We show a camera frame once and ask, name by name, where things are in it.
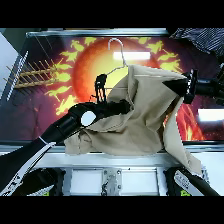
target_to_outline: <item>folded fabric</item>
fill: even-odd
[[[111,90],[107,100],[126,99],[131,104],[130,112],[101,119],[66,139],[65,152],[143,156],[165,147],[186,168],[201,174],[201,163],[183,147],[176,124],[183,98],[163,84],[182,78],[185,77],[171,71],[129,65],[128,75]]]
[[[170,37],[186,38],[203,52],[224,55],[224,28],[178,28]]]

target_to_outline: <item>beige shirt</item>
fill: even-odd
[[[182,78],[185,77],[171,71],[129,65],[128,75],[112,89],[107,101],[126,99],[131,104],[130,112],[101,119],[66,139],[66,153],[143,156],[165,147],[187,169],[201,174],[201,163],[184,148],[176,124],[183,97],[162,83]]]

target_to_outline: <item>hanger hook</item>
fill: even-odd
[[[123,66],[127,66],[127,63],[126,63],[126,61],[124,59],[124,52],[123,52],[124,45],[123,45],[123,43],[119,39],[117,39],[117,38],[111,38],[108,41],[108,50],[110,50],[110,42],[112,42],[113,40],[117,41],[121,45],[121,55],[122,55],[122,59],[123,59]]]

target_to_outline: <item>striped cloth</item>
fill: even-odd
[[[224,55],[224,28],[178,28],[170,38],[187,38],[203,52]]]

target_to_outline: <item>white circular cap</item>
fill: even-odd
[[[96,115],[92,111],[87,111],[82,115],[81,124],[83,126],[89,126],[95,120]]]

